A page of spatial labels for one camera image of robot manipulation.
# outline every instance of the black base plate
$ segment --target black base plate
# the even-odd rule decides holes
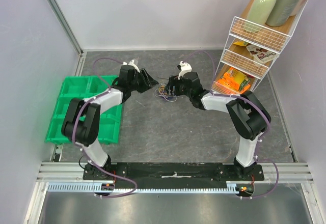
[[[138,188],[225,188],[226,181],[263,181],[264,173],[261,165],[243,178],[239,178],[233,164],[223,163],[112,163],[110,172],[133,179]],[[183,178],[168,177],[177,174]],[[94,166],[85,166],[84,180],[113,180]],[[115,188],[133,188],[127,181],[118,180]]]

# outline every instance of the light gray wall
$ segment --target light gray wall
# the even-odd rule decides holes
[[[77,53],[46,0],[0,0],[0,223],[22,223],[61,83]]]
[[[83,49],[223,47],[249,0],[57,0]]]
[[[309,0],[271,69],[299,160],[306,161],[326,207],[326,0]]]

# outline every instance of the robotic arm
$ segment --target robotic arm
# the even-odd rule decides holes
[[[195,108],[202,110],[218,110],[230,114],[236,131],[240,135],[239,151],[234,158],[234,165],[238,175],[250,173],[256,165],[254,154],[258,137],[267,129],[263,117],[248,103],[239,98],[229,96],[214,96],[203,89],[198,74],[192,71],[190,64],[180,62],[179,75],[170,76],[166,86],[169,95],[186,95]],[[254,103],[271,121],[271,117],[251,91],[241,94],[241,97]]]
[[[157,84],[158,82],[145,69],[139,69],[134,64],[134,60],[130,61],[129,64],[124,63],[121,66],[119,77],[113,81],[111,89],[106,89],[92,98],[73,98],[70,101],[61,133],[72,141],[77,115],[81,107],[87,101],[92,100],[82,113],[85,120],[78,122],[75,132],[76,144],[85,151],[94,164],[108,171],[111,159],[103,151],[97,138],[100,115],[108,109],[124,103],[131,96],[132,91],[143,93]]]
[[[186,95],[195,108],[218,110],[230,114],[240,134],[240,146],[234,165],[239,177],[247,175],[256,165],[254,153],[257,139],[267,129],[264,119],[254,108],[240,99],[214,96],[203,89],[198,74],[192,71],[190,64],[180,62],[178,68],[180,73],[169,78],[166,92],[173,96]],[[119,77],[113,81],[111,89],[92,98],[71,100],[62,126],[62,134],[72,140],[77,115],[81,107],[91,100],[82,113],[82,116],[85,116],[84,121],[78,121],[75,132],[76,144],[86,152],[91,160],[89,163],[110,171],[111,159],[103,151],[97,139],[100,115],[111,107],[124,103],[131,96],[132,91],[143,93],[157,84],[158,82],[145,69],[139,69],[133,61],[128,65],[125,63],[120,69]],[[270,115],[252,92],[245,92],[241,96],[257,105],[270,121]]]

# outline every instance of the green bottle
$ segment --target green bottle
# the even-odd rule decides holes
[[[256,24],[264,25],[276,3],[276,0],[254,0],[249,10],[247,20]],[[258,32],[260,27],[251,23],[244,25],[247,32]]]
[[[299,0],[277,0],[266,22],[269,26],[281,26],[290,17]]]

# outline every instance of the tangled wires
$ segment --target tangled wires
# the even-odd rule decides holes
[[[158,88],[155,90],[154,95],[155,97],[163,97],[168,102],[175,102],[177,101],[177,96],[171,96],[165,91],[166,84],[161,83]]]

